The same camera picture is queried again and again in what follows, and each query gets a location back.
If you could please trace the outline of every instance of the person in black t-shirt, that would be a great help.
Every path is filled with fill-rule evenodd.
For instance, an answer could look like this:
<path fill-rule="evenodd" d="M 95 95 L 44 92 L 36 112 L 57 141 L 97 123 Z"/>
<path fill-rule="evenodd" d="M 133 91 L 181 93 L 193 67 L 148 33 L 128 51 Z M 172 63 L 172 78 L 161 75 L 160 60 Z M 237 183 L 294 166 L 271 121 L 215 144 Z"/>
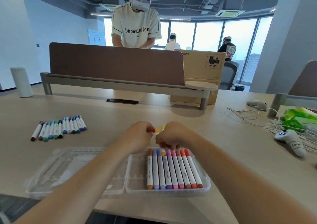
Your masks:
<path fill-rule="evenodd" d="M 226 52 L 226 61 L 231 61 L 233 55 L 236 53 L 236 46 L 231 43 L 231 36 L 224 38 L 223 45 L 219 48 L 218 52 Z"/>

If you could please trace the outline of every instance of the glass wall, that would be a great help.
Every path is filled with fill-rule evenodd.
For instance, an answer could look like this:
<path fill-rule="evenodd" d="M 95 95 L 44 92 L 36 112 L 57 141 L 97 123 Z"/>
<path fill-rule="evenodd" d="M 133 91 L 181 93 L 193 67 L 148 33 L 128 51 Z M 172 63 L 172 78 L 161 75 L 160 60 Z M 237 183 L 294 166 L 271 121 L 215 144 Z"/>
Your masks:
<path fill-rule="evenodd" d="M 171 22 L 171 33 L 176 34 L 176 42 L 183 50 L 191 50 L 194 38 L 195 22 Z"/>
<path fill-rule="evenodd" d="M 162 35 L 162 38 L 159 39 L 159 40 L 155 40 L 154 46 L 165 46 L 167 44 L 168 26 L 169 26 L 169 22 L 161 22 L 161 35 Z"/>
<path fill-rule="evenodd" d="M 111 18 L 105 18 L 105 36 L 106 36 L 106 46 L 113 46 L 112 44 L 112 21 Z"/>
<path fill-rule="evenodd" d="M 193 49 L 198 51 L 217 51 L 223 24 L 223 21 L 198 22 Z"/>
<path fill-rule="evenodd" d="M 221 40 L 230 36 L 232 43 L 236 45 L 236 53 L 233 55 L 232 61 L 239 63 L 237 80 L 240 80 L 242 74 L 256 21 L 257 19 L 226 21 L 224 26 Z"/>
<path fill-rule="evenodd" d="M 262 52 L 262 48 L 264 46 L 264 42 L 270 29 L 270 25 L 273 17 L 263 17 L 260 19 L 260 23 L 256 32 L 256 36 L 254 38 L 254 42 L 252 45 L 252 49 L 250 51 L 250 55 L 248 58 L 248 62 L 245 67 L 245 71 L 243 74 L 242 81 L 251 83 L 253 80 L 254 73 L 256 71 L 257 64 L 260 59 L 260 55 Z"/>

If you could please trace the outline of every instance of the white t-shirt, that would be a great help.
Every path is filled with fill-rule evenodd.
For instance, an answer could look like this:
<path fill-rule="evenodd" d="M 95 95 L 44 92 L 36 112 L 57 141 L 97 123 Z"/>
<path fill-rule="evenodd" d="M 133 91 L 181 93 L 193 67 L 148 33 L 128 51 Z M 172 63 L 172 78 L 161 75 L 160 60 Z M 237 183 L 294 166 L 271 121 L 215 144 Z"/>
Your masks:
<path fill-rule="evenodd" d="M 180 45 L 177 42 L 170 41 L 165 46 L 165 50 L 173 51 L 174 49 L 180 49 Z"/>
<path fill-rule="evenodd" d="M 121 36 L 124 47 L 139 48 L 148 38 L 161 39 L 161 22 L 157 10 L 134 12 L 130 2 L 114 10 L 112 34 Z"/>

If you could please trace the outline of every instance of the group of markers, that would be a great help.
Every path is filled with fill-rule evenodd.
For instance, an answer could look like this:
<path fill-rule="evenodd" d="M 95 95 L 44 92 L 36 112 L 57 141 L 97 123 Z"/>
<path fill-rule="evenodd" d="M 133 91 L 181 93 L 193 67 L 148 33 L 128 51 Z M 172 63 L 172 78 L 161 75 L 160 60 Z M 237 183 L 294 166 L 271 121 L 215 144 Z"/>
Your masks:
<path fill-rule="evenodd" d="M 187 149 L 148 149 L 147 188 L 148 189 L 190 189 L 203 188 L 192 157 Z"/>
<path fill-rule="evenodd" d="M 76 134 L 87 130 L 84 120 L 81 116 L 64 117 L 63 120 L 44 122 L 40 121 L 35 129 L 31 141 L 37 138 L 39 141 L 48 141 L 49 139 L 63 138 L 63 134 Z"/>

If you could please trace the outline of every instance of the plastic tray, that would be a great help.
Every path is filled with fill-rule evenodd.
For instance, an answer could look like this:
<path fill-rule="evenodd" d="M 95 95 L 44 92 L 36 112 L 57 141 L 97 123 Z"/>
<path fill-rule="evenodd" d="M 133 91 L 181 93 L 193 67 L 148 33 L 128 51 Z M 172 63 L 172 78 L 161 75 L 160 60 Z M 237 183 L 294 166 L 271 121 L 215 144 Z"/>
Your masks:
<path fill-rule="evenodd" d="M 147 150 L 132 154 L 129 156 L 128 170 L 126 176 L 125 190 L 128 194 L 146 194 L 146 195 L 161 195 L 166 194 L 168 196 L 198 196 L 203 195 L 211 188 L 210 178 L 204 169 L 197 162 L 196 158 L 189 150 L 193 159 L 194 165 L 196 166 L 197 172 L 203 183 L 203 188 L 196 189 L 171 189 L 171 190 L 148 190 L 147 189 Z"/>
<path fill-rule="evenodd" d="M 102 147 L 66 147 L 54 151 L 53 156 L 27 182 L 27 193 L 35 199 L 50 194 L 55 186 L 65 182 L 104 149 Z M 128 159 L 117 169 L 102 197 L 124 193 L 127 165 Z"/>

